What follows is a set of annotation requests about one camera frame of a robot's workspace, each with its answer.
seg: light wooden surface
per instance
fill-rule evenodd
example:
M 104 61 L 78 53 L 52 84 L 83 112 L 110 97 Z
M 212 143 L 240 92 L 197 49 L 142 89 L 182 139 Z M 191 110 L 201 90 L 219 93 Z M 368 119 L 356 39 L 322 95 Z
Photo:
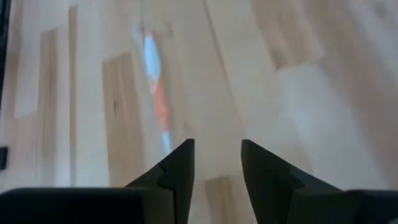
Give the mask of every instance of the light wooden surface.
M 136 30 L 154 33 L 190 223 L 254 223 L 240 143 L 342 189 L 398 189 L 393 0 L 13 0 L 0 191 L 117 187 L 164 156 Z

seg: wooden floor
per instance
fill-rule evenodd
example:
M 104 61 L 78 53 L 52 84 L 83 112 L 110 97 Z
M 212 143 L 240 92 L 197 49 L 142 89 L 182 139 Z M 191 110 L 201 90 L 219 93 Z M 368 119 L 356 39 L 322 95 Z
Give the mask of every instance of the wooden floor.
M 142 22 L 174 142 L 196 140 L 190 223 L 255 222 L 242 139 L 342 189 L 398 189 L 395 0 L 13 0 L 1 192 L 119 187 L 166 156 Z

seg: light wood plank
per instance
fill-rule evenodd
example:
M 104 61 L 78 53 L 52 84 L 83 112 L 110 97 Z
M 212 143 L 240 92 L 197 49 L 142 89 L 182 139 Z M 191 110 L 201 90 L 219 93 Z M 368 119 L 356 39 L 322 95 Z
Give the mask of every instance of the light wood plank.
M 110 184 L 122 187 L 144 170 L 141 116 L 131 54 L 103 62 L 102 68 Z
M 166 102 L 170 111 L 169 121 L 172 141 L 174 146 L 177 147 L 184 140 L 195 135 L 195 128 L 190 119 L 190 108 L 187 105 L 187 90 L 182 77 L 183 65 L 179 60 L 180 54 L 177 51 L 179 43 L 174 32 L 175 21 L 172 19 L 172 7 L 168 1 L 149 0 L 142 3 L 145 29 L 154 35 L 161 58 Z M 147 84 L 145 84 L 145 88 L 147 89 L 146 92 L 149 93 Z M 151 112 L 147 111 L 146 113 L 152 114 L 152 120 L 156 119 L 153 106 L 150 107 L 150 110 Z M 157 148 L 157 153 L 148 157 L 148 159 L 154 158 L 150 159 L 152 165 L 165 156 L 161 149 L 162 145 Z
M 70 147 L 70 64 L 68 26 L 57 28 L 57 125 L 55 186 L 71 185 Z
M 300 1 L 253 0 L 252 7 L 276 69 L 312 62 L 322 56 Z
M 396 139 L 395 90 L 372 48 L 365 47 L 369 42 L 349 4 L 305 1 L 324 58 L 278 76 L 289 86 L 288 105 L 314 174 L 342 189 L 383 189 L 395 178 L 386 171 L 392 160 L 381 159 L 396 157 L 387 149 Z
M 398 86 L 398 3 L 394 0 L 351 1 L 350 9 L 369 47 Z
M 76 53 L 77 53 L 77 16 L 78 6 L 69 9 L 68 18 L 68 35 L 69 35 L 69 135 L 70 135 L 70 182 L 76 185 Z
M 240 165 L 243 129 L 204 2 L 173 0 L 172 12 L 196 139 L 197 176 L 208 179 L 235 173 Z
M 311 172 L 250 2 L 214 0 L 207 5 L 245 138 Z
M 40 38 L 39 102 L 37 105 L 37 125 L 40 127 L 37 147 L 42 147 L 42 182 L 47 186 L 55 183 L 57 79 L 57 30 L 53 29 L 44 32 Z
M 100 21 L 103 2 L 79 4 L 76 39 L 76 186 L 109 186 Z
M 21 29 L 21 54 L 16 90 L 15 117 L 37 110 L 39 97 L 40 35 L 42 32 L 67 24 L 67 2 L 51 0 L 24 1 Z
M 141 25 L 140 1 L 118 0 L 96 1 L 101 36 L 101 57 L 103 60 L 117 57 L 132 49 L 131 31 Z
M 207 180 L 212 223 L 254 223 L 243 174 Z

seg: black plastic part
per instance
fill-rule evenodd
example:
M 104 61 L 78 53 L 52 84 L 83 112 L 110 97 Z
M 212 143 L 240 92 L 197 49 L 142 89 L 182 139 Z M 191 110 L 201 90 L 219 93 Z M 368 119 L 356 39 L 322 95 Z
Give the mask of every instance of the black plastic part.
M 246 187 L 258 223 L 391 223 L 398 192 L 341 191 L 250 140 L 242 141 Z
M 174 223 L 166 189 L 20 189 L 0 195 L 0 223 Z
M 0 102 L 2 98 L 2 88 L 4 84 L 4 72 L 6 69 L 10 8 L 11 8 L 11 0 L 1 0 L 0 2 Z
M 195 175 L 188 139 L 121 189 L 19 189 L 0 195 L 0 223 L 188 222 Z
M 195 178 L 195 141 L 187 139 L 170 155 L 126 187 L 157 187 L 174 193 L 176 223 L 187 223 Z
M 0 170 L 4 170 L 7 166 L 7 147 L 0 147 Z

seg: wood grain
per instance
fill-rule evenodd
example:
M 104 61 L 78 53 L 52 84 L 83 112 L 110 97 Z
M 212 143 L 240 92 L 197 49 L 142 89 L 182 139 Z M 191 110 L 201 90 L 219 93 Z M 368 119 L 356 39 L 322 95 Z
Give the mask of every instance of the wood grain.
M 102 64 L 109 178 L 121 187 L 144 170 L 141 117 L 132 58 L 126 53 Z
M 300 1 L 253 0 L 252 6 L 276 69 L 311 62 L 322 56 Z
M 51 186 L 55 182 L 57 78 L 57 29 L 52 29 L 44 32 L 40 38 L 39 102 L 37 106 L 37 125 L 40 127 L 37 147 L 42 147 L 42 183 L 46 186 Z
M 393 0 L 13 1 L 0 191 L 117 187 L 162 150 L 141 25 L 177 146 L 195 138 L 190 223 L 254 223 L 241 139 L 342 189 L 396 189 Z
M 205 188 L 212 223 L 254 223 L 242 174 L 207 180 Z

